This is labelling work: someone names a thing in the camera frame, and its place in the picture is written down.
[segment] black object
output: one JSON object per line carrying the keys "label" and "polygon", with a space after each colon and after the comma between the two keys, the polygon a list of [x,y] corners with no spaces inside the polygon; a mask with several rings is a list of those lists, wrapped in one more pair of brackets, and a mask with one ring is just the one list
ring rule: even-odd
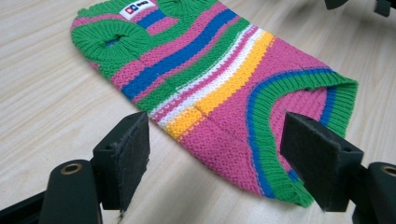
{"label": "black object", "polygon": [[374,162],[366,169],[361,150],[319,122],[289,112],[280,150],[324,211],[345,212],[351,200],[355,224],[396,223],[395,165]]}
{"label": "black object", "polygon": [[[338,8],[345,4],[348,0],[324,0],[326,8],[331,10]],[[390,8],[396,8],[396,0],[376,0],[375,13],[388,17],[390,14]]]}
{"label": "black object", "polygon": [[125,211],[149,161],[149,118],[125,117],[93,150],[91,162],[69,161],[48,188],[0,211],[0,223],[102,223],[104,209]]}

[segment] logo on label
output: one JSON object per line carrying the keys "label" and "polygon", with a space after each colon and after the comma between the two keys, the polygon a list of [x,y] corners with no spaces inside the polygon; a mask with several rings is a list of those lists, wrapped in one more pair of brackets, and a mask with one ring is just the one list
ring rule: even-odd
{"label": "logo on label", "polygon": [[120,14],[127,20],[130,20],[132,17],[137,15],[139,12],[145,10],[149,7],[155,7],[155,5],[149,0],[140,0],[133,2],[129,6],[125,7]]}

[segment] light wood surface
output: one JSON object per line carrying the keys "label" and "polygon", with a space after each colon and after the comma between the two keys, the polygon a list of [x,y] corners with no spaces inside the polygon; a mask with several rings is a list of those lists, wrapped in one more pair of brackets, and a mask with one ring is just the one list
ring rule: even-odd
{"label": "light wood surface", "polygon": [[[0,2],[0,210],[45,190],[50,171],[92,149],[137,109],[89,67],[70,41],[77,11],[100,2]],[[323,0],[221,0],[239,15],[359,81],[346,139],[364,165],[396,163],[396,10],[375,0],[328,11]],[[206,169],[150,123],[148,170],[121,223],[351,223],[259,198]],[[105,223],[119,212],[104,211]]]}

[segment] striped sweater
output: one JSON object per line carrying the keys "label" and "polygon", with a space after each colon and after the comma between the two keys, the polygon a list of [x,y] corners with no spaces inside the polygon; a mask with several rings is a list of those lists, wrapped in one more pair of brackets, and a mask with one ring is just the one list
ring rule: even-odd
{"label": "striped sweater", "polygon": [[107,1],[71,28],[85,58],[209,169],[307,207],[279,154],[286,111],[344,135],[357,82],[216,0]]}

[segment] yellow stripe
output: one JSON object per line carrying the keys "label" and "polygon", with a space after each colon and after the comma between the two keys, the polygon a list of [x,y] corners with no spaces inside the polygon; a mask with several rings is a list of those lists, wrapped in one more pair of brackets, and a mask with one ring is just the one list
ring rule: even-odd
{"label": "yellow stripe", "polygon": [[210,92],[202,100],[195,104],[195,107],[189,106],[172,121],[166,124],[165,130],[171,134],[175,139],[186,132],[194,124],[203,118],[203,112],[209,114],[216,107],[226,101],[236,91],[244,86],[250,77],[253,75],[254,70],[260,63],[260,60],[265,55],[267,48],[274,40],[274,36],[265,32],[262,34],[254,44],[252,51],[249,53],[243,64],[237,69],[233,76],[224,85]]}

